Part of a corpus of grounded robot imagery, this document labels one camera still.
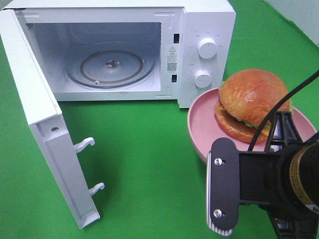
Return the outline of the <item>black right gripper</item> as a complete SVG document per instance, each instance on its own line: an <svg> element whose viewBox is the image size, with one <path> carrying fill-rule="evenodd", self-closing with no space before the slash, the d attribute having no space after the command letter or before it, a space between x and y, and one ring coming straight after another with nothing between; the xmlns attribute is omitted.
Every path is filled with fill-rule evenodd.
<svg viewBox="0 0 319 239"><path fill-rule="evenodd" d="M302 143L292 113L278 111L264 148L275 153L240 155L240 197L267 212L279 239L318 234L319 145L289 146Z"/></svg>

